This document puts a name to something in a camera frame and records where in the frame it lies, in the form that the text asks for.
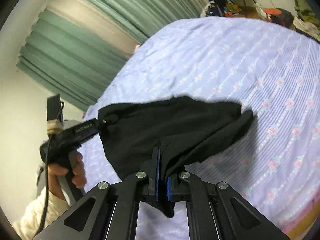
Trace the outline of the person's left hand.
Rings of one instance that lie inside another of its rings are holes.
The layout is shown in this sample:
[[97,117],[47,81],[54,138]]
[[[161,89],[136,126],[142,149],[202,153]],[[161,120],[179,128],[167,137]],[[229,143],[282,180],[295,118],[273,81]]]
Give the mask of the person's left hand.
[[[54,196],[61,200],[66,200],[58,181],[58,176],[65,176],[68,169],[60,166],[59,164],[48,165],[48,190]],[[83,189],[87,183],[84,162],[82,161],[82,154],[76,153],[76,164],[73,166],[72,183],[78,188]]]

